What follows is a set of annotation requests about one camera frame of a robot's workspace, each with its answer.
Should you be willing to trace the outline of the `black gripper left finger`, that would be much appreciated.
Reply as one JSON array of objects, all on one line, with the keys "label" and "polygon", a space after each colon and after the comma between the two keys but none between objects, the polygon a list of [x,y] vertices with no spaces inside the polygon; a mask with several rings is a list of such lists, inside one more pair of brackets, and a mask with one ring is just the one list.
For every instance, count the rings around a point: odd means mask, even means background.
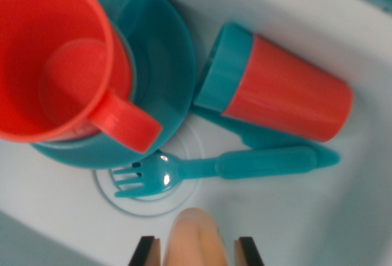
[{"label": "black gripper left finger", "polygon": [[155,236],[142,236],[128,266],[160,266],[160,239]]}]

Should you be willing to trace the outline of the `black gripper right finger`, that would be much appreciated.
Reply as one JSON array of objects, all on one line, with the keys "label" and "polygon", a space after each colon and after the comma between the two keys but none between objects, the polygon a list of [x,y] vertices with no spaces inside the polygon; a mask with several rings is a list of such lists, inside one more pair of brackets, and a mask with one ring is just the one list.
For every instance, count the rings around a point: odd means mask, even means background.
[{"label": "black gripper right finger", "polygon": [[239,237],[234,242],[235,266],[264,266],[252,237]]}]

